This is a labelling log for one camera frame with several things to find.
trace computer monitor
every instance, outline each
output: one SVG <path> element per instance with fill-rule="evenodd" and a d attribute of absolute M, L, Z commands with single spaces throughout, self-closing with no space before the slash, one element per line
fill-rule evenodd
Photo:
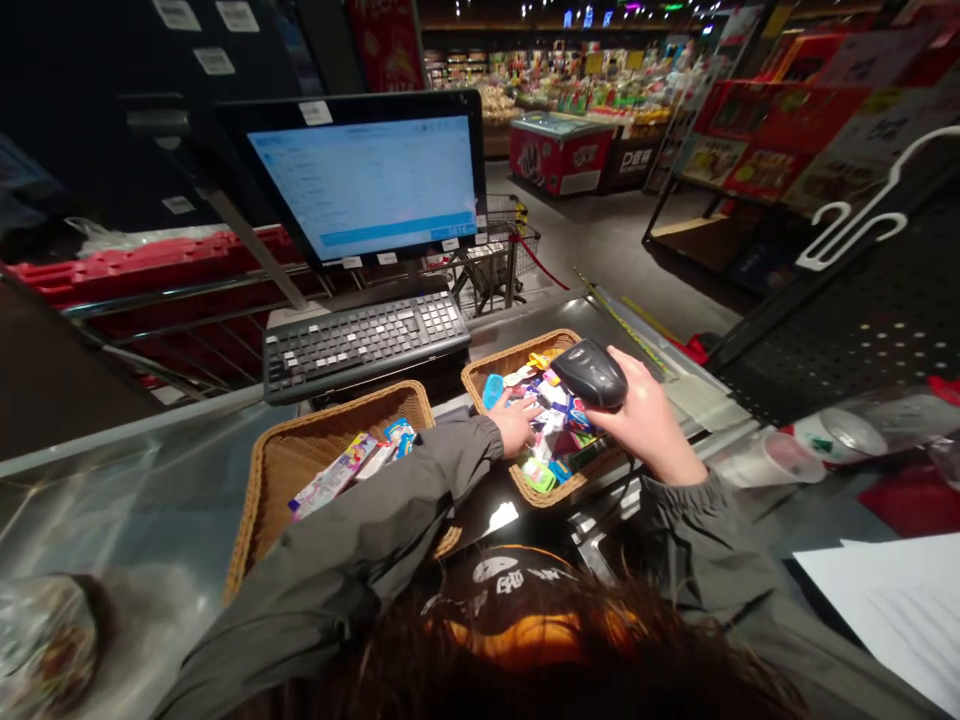
<path fill-rule="evenodd" d="M 476 242 L 486 213 L 475 90 L 230 103 L 217 117 L 315 270 Z"/>

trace monitor screen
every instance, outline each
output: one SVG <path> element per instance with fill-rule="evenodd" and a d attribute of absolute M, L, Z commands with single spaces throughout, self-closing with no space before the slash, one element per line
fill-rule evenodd
<path fill-rule="evenodd" d="M 477 232 L 466 116 L 247 137 L 321 260 Z"/>

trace hand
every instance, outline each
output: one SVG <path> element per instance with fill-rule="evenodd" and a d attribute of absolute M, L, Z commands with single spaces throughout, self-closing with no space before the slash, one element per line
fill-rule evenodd
<path fill-rule="evenodd" d="M 497 430 L 500 431 L 500 437 L 503 440 L 503 456 L 508 459 L 519 455 L 528 444 L 533 445 L 536 438 L 530 421 L 543 412 L 539 406 L 530 407 L 536 402 L 536 398 L 523 398 L 507 407 L 509 399 L 510 391 L 506 390 L 493 406 L 493 410 L 487 413 L 487 417 L 493 420 Z"/>
<path fill-rule="evenodd" d="M 627 378 L 627 397 L 616 412 L 588 408 L 587 419 L 646 463 L 660 482 L 666 485 L 703 482 L 707 469 L 683 436 L 660 383 L 636 358 L 612 345 L 607 351 Z"/>

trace cash register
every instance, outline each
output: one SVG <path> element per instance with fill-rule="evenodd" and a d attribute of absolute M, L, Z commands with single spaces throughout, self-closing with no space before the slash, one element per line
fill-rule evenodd
<path fill-rule="evenodd" d="M 318 272 L 418 260 L 485 240 L 473 91 L 226 103 L 217 118 Z M 263 341 L 264 399 L 297 402 L 463 348 L 445 290 L 286 312 Z"/>

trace brown hair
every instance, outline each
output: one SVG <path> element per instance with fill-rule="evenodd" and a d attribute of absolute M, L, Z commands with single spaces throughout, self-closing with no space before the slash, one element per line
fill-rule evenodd
<path fill-rule="evenodd" d="M 562 592 L 577 618 L 579 662 L 505 670 L 457 642 L 445 623 L 420 617 L 422 600 L 409 596 L 337 662 L 320 702 L 310 703 L 314 716 L 806 716 L 796 689 L 730 646 L 716 620 L 685 622 L 643 581 L 610 587 L 577 577 Z M 610 632 L 611 618 L 625 633 Z"/>

